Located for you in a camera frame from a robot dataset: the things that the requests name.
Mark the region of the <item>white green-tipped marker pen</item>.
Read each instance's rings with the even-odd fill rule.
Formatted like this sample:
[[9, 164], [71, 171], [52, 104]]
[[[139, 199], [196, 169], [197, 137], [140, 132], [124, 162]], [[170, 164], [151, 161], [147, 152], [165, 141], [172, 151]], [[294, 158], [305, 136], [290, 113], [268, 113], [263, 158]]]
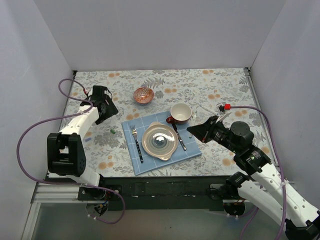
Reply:
[[[194, 113], [192, 120], [191, 120], [191, 127], [196, 125], [196, 120], [197, 120], [197, 112]], [[193, 137], [193, 134], [190, 132], [189, 133], [189, 138], [191, 139]]]

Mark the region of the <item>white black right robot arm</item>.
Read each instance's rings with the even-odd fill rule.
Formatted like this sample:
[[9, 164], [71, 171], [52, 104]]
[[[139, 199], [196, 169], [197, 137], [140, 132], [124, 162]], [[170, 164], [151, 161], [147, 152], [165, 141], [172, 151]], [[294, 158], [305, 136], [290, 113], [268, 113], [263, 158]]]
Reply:
[[312, 240], [320, 233], [320, 211], [305, 200], [271, 162], [253, 144], [254, 134], [248, 124], [236, 121], [230, 128], [219, 116], [187, 128], [202, 143], [215, 141], [234, 153], [241, 171], [225, 182], [227, 195], [244, 198], [271, 217], [289, 240]]

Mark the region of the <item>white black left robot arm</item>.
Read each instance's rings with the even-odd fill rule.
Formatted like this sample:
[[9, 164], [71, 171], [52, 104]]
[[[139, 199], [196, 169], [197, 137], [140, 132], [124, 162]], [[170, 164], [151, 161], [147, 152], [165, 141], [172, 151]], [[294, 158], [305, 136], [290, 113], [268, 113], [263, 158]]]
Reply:
[[103, 177], [87, 166], [83, 140], [93, 124], [99, 125], [118, 112], [109, 89], [94, 85], [90, 95], [80, 103], [77, 116], [72, 117], [58, 133], [48, 135], [48, 171], [91, 185], [89, 194], [95, 200], [103, 199], [107, 193], [106, 187], [100, 183]]

